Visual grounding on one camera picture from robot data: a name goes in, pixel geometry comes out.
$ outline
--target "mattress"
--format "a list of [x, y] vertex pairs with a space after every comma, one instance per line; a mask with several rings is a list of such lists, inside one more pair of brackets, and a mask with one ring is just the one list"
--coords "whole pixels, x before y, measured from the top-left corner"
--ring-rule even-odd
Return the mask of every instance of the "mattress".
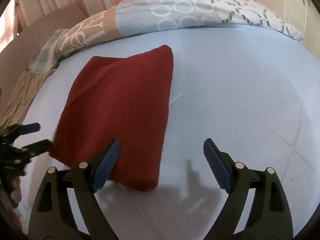
[[[23, 122], [39, 122], [41, 130], [15, 146], [54, 138], [72, 83], [91, 57], [129, 57], [164, 44], [172, 48], [174, 70], [159, 185], [142, 193], [107, 181], [95, 195], [119, 239], [204, 238], [228, 196], [204, 157], [207, 138], [249, 169], [276, 170], [297, 234], [320, 202], [320, 62], [301, 43], [270, 29], [171, 30], [75, 54], [47, 79]], [[43, 154], [21, 178], [19, 211], [26, 221], [50, 166], [66, 168]], [[236, 232], [245, 226], [253, 194]], [[87, 232], [72, 190], [69, 198], [78, 228]]]

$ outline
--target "white sheet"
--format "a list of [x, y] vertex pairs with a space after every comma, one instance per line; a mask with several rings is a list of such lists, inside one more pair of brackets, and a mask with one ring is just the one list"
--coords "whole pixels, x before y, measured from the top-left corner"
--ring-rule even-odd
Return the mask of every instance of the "white sheet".
[[[15, 145], [53, 138], [71, 85], [92, 56], [128, 57], [167, 44], [174, 71], [158, 187], [133, 192], [107, 182], [96, 198], [119, 239], [203, 239], [227, 194], [203, 155], [212, 138], [221, 151], [250, 169], [274, 167], [292, 213], [294, 234], [320, 202], [320, 62], [299, 42], [245, 25], [149, 33], [90, 48], [64, 60], [34, 99], [24, 124], [41, 131]], [[21, 178], [19, 210], [28, 220], [50, 166], [41, 155]], [[74, 198], [79, 229], [86, 232]], [[237, 231], [244, 228], [246, 205]]]

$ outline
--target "red cloth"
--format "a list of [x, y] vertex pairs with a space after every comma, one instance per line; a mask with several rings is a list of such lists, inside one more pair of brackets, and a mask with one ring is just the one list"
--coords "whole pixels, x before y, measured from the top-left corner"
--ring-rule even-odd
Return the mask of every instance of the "red cloth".
[[70, 90], [50, 155], [73, 168], [120, 142], [109, 179], [147, 191], [158, 184], [173, 55], [168, 46], [129, 58], [93, 57]]

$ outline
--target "metal rivet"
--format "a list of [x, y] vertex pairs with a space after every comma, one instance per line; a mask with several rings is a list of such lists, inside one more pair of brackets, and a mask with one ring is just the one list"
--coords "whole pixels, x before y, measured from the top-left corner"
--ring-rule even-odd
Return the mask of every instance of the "metal rivet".
[[88, 167], [88, 164], [86, 162], [79, 164], [79, 168], [81, 168], [81, 169], [85, 169], [86, 167]]
[[275, 170], [271, 167], [267, 168], [267, 171], [270, 173], [270, 174], [274, 174], [275, 173]]
[[56, 171], [56, 168], [55, 167], [50, 167], [48, 169], [48, 173], [54, 173]]
[[243, 169], [244, 168], [244, 164], [243, 163], [236, 163], [236, 167], [238, 169]]

